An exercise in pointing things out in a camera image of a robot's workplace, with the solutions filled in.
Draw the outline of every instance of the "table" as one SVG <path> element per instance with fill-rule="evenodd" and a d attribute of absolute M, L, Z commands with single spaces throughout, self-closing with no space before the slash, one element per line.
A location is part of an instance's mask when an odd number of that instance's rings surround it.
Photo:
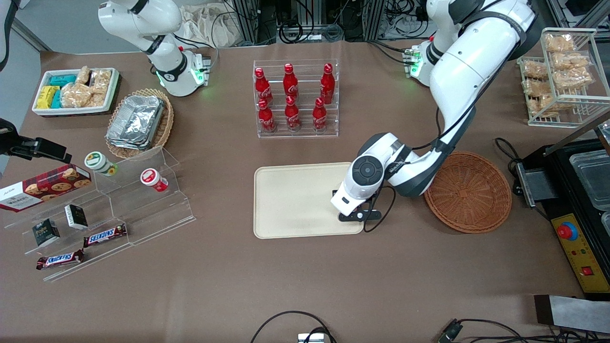
<path fill-rule="evenodd" d="M 258 139 L 253 60 L 328 57 L 341 64 L 339 137 Z M 124 77 L 120 97 L 159 88 L 141 53 L 43 52 L 41 64 L 42 72 L 115 67 Z M 524 157 L 568 132 L 525 124 L 518 73 L 514 62 L 503 68 L 457 146 L 498 165 L 511 184 L 508 158 L 494 137 L 508 139 Z M 20 233 L 2 231 L 3 341 L 248 342 L 264 320 L 289 309 L 320 316 L 339 342 L 431 342 L 454 317 L 548 334 L 536 325 L 532 295 L 582 295 L 551 226 L 517 197 L 506 223 L 482 235 L 449 229 L 419 197 L 397 198 L 371 234 L 254 236 L 257 168 L 352 161 L 378 132 L 392 131 L 410 146 L 436 135 L 428 89 L 365 43 L 223 49 L 210 86 L 171 101 L 176 119 L 166 148 L 181 162 L 179 182 L 197 220 L 55 283 L 42 282 L 35 261 L 24 257 Z M 20 133 L 68 146 L 78 164 L 92 150 L 106 151 L 108 119 L 28 113 Z M 41 160 L 11 158 L 3 185 L 56 164 Z M 390 199 L 382 195 L 382 211 Z M 294 342 L 315 326 L 305 317 L 278 318 L 257 342 Z M 461 337 L 483 333 L 506 334 L 472 324 Z"/>

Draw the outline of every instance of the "coca-cola bottle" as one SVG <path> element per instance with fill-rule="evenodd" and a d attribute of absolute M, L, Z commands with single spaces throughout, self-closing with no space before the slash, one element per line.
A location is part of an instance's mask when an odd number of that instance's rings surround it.
<path fill-rule="evenodd" d="M 326 109 L 324 108 L 324 100 L 317 98 L 314 107 L 314 130 L 321 134 L 326 131 Z"/>
<path fill-rule="evenodd" d="M 324 65 L 324 74 L 320 80 L 320 96 L 325 104 L 332 103 L 332 96 L 335 94 L 335 77 L 332 75 L 332 64 Z"/>
<path fill-rule="evenodd" d="M 256 77 L 256 82 L 254 83 L 254 88 L 256 88 L 256 95 L 258 95 L 259 99 L 267 100 L 267 105 L 271 105 L 273 103 L 273 95 L 271 94 L 271 85 L 267 78 L 265 77 L 265 73 L 263 72 L 263 68 L 256 68 L 254 70 L 254 75 Z"/>
<path fill-rule="evenodd" d="M 284 109 L 284 113 L 286 114 L 286 125 L 291 132 L 296 132 L 301 129 L 299 109 L 296 107 L 295 103 L 296 99 L 294 96 L 286 96 L 286 108 Z"/>
<path fill-rule="evenodd" d="M 295 101 L 299 100 L 299 80 L 296 79 L 294 67 L 290 63 L 284 65 L 284 93 L 286 96 L 294 96 Z"/>
<path fill-rule="evenodd" d="M 267 107 L 267 100 L 259 100 L 259 121 L 260 129 L 263 132 L 275 132 L 277 129 L 275 121 L 273 121 L 273 112 Z"/>

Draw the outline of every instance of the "teal package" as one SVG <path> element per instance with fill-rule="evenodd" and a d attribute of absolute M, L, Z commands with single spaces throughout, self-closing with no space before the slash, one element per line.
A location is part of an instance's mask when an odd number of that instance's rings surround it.
<path fill-rule="evenodd" d="M 62 108 L 62 91 L 58 90 L 53 95 L 53 102 L 51 103 L 52 109 L 60 109 Z"/>
<path fill-rule="evenodd" d="M 56 75 L 51 76 L 49 80 L 49 85 L 58 85 L 59 87 L 63 87 L 70 82 L 76 82 L 76 75 Z"/>

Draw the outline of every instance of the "round wicker basket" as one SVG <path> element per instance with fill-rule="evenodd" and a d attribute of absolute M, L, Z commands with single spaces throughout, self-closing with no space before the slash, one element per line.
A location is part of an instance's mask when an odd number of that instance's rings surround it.
<path fill-rule="evenodd" d="M 494 230 L 512 206 L 502 172 L 482 156 L 465 151 L 449 155 L 424 197 L 434 215 L 463 233 Z"/>
<path fill-rule="evenodd" d="M 165 101 L 165 107 L 163 108 L 163 113 L 162 113 L 163 117 L 161 118 L 161 121 L 159 122 L 159 126 L 157 127 L 157 132 L 154 136 L 154 140 L 152 141 L 151 149 L 156 148 L 158 146 L 164 146 L 165 143 L 167 143 L 167 140 L 170 138 L 171 126 L 174 124 L 174 109 L 172 108 L 170 100 L 167 98 L 167 95 L 163 94 L 163 92 L 161 92 L 159 90 L 149 89 L 149 88 L 143 89 L 143 90 L 137 90 L 137 91 L 131 93 L 129 96 L 131 96 L 131 95 L 156 96 L 159 99 L 162 99 L 163 101 Z M 121 102 L 115 108 L 114 112 L 112 113 L 112 117 L 110 118 L 110 123 L 108 124 L 108 127 L 110 127 L 110 125 L 112 125 L 112 122 L 114 121 L 118 110 L 121 108 L 121 105 L 123 105 L 123 102 L 125 101 L 126 98 L 127 98 L 127 96 L 125 98 L 123 98 L 123 100 L 121 100 Z M 119 148 L 117 146 L 110 144 L 110 142 L 108 142 L 108 140 L 106 140 L 106 145 L 108 146 L 108 149 L 114 156 L 118 156 L 118 157 L 124 158 L 124 159 L 134 157 L 134 156 L 144 152 L 144 150 Z"/>

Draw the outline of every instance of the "yellow control panel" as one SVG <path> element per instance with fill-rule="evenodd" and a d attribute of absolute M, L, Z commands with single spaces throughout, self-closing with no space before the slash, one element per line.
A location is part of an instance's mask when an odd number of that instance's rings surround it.
<path fill-rule="evenodd" d="M 583 291 L 610 293 L 610 285 L 574 215 L 568 214 L 552 219 L 551 223 Z"/>

